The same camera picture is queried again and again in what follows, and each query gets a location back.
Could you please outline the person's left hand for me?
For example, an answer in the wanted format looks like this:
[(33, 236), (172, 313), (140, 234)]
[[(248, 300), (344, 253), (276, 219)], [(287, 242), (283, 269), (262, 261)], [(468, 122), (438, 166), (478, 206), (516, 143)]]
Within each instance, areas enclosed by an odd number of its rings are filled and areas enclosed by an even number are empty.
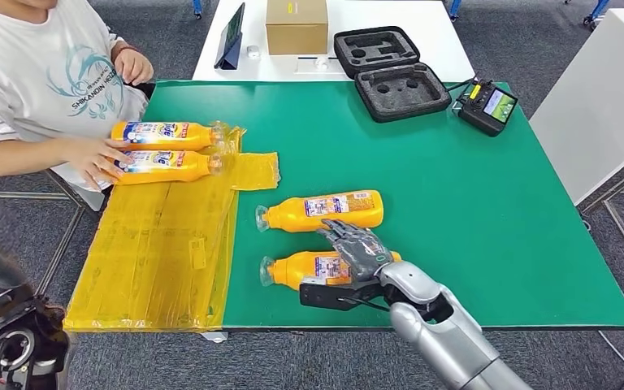
[(120, 42), (112, 49), (111, 57), (115, 70), (126, 84), (137, 86), (154, 76), (151, 62), (131, 45)]

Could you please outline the person's right hand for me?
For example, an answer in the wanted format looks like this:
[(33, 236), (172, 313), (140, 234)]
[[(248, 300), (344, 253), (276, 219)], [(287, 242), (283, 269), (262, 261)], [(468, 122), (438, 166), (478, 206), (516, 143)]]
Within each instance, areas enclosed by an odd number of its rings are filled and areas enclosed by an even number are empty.
[(125, 141), (111, 139), (68, 139), (63, 141), (63, 160), (91, 189), (101, 191), (104, 184), (114, 184), (123, 175), (115, 161), (130, 163), (124, 154), (128, 146)]

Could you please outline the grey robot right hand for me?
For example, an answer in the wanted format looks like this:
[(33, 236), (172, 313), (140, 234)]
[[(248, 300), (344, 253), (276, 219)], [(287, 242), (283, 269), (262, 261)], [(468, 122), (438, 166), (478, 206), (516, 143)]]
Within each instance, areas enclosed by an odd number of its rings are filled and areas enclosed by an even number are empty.
[(339, 219), (323, 219), (317, 230), (340, 255), (355, 282), (373, 280), (381, 267), (394, 262), (392, 252), (369, 229)]

